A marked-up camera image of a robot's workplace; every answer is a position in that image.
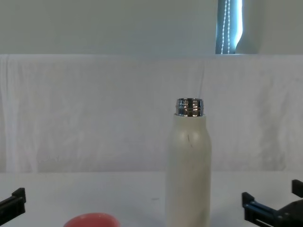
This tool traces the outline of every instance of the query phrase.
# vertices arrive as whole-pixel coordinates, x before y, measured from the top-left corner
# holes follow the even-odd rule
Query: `red cup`
[[[69,220],[64,227],[120,227],[120,223],[109,214],[90,213]]]

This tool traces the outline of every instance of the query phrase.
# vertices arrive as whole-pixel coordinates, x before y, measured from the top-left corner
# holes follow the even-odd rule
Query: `white wall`
[[[302,0],[243,0],[237,53],[303,54]]]
[[[214,0],[1,0],[0,53],[212,54],[216,12]]]

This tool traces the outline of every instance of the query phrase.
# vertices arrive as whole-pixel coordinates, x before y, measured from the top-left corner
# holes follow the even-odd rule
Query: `white cloth backdrop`
[[[214,170],[303,164],[303,56],[0,55],[0,171],[162,170],[178,97],[205,100]]]

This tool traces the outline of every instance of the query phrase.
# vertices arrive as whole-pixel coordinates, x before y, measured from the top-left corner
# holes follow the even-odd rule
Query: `white table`
[[[298,198],[290,172],[214,172],[212,227],[254,227],[243,220],[241,193],[275,209]],[[26,213],[4,227],[62,227],[74,216],[107,212],[122,227],[164,227],[164,173],[0,174],[0,200],[25,187]]]

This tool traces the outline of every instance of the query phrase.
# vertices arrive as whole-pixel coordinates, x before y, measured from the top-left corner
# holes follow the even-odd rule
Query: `water bottle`
[[[209,227],[211,141],[202,99],[177,100],[166,170],[166,227]]]

